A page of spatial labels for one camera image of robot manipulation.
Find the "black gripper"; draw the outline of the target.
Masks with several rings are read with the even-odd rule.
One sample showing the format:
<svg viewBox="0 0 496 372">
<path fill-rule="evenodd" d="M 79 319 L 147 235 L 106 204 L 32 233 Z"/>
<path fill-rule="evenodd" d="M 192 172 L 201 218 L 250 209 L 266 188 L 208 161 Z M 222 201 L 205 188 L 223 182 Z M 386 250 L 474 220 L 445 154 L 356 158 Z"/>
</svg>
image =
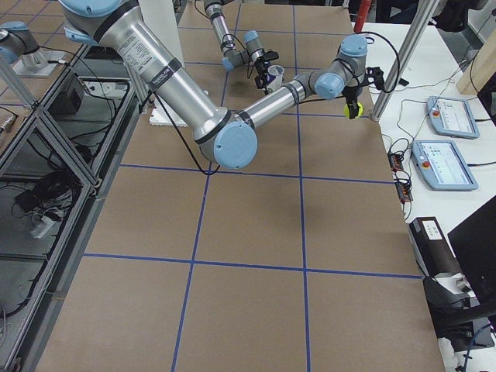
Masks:
<svg viewBox="0 0 496 372">
<path fill-rule="evenodd" d="M 254 62 L 254 67 L 257 70 L 257 75 L 254 80 L 257 88 L 260 90 L 267 90 L 269 84 L 273 80 L 272 75 L 268 71 L 270 66 L 270 59 L 268 59 L 264 55 L 258 57 Z"/>
<path fill-rule="evenodd" d="M 343 97 L 346 99 L 347 116 L 355 119 L 358 116 L 358 98 L 362 94 L 362 86 L 346 86 L 343 89 Z"/>
</svg>

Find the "neighbour robot arm base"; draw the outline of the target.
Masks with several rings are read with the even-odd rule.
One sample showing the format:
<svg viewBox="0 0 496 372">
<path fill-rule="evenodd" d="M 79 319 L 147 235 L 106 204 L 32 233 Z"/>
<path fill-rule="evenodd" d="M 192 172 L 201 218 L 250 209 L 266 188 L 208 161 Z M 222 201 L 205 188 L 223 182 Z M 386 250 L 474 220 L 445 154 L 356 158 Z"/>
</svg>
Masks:
<svg viewBox="0 0 496 372">
<path fill-rule="evenodd" d="M 47 78 L 55 69 L 29 27 L 21 21 L 1 24 L 1 59 L 14 65 L 13 70 L 25 78 Z"/>
</svg>

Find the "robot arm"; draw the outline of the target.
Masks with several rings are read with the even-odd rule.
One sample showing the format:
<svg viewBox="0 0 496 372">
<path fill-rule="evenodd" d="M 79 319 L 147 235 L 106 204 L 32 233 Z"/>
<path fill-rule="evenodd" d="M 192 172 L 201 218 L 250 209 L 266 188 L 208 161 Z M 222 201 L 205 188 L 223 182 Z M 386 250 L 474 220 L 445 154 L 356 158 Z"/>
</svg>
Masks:
<svg viewBox="0 0 496 372">
<path fill-rule="evenodd" d="M 143 21 L 137 1 L 62 1 L 66 35 L 79 43 L 110 47 L 192 129 L 203 156 L 222 167 L 240 169 L 257 153 L 256 128 L 317 94 L 325 100 L 342 92 L 360 92 L 365 75 L 367 40 L 347 36 L 331 65 L 299 74 L 275 92 L 232 113 L 217 106 L 181 62 Z"/>
<path fill-rule="evenodd" d="M 253 69 L 257 70 L 254 77 L 259 90 L 269 94 L 273 91 L 276 76 L 269 72 L 274 65 L 273 60 L 279 58 L 275 50 L 267 50 L 261 42 L 260 35 L 250 30 L 244 36 L 243 42 L 232 32 L 226 23 L 223 6 L 230 1 L 204 1 L 205 16 L 210 20 L 222 51 L 222 64 L 230 72 L 238 67 L 247 66 L 247 76 L 250 77 Z"/>
</svg>

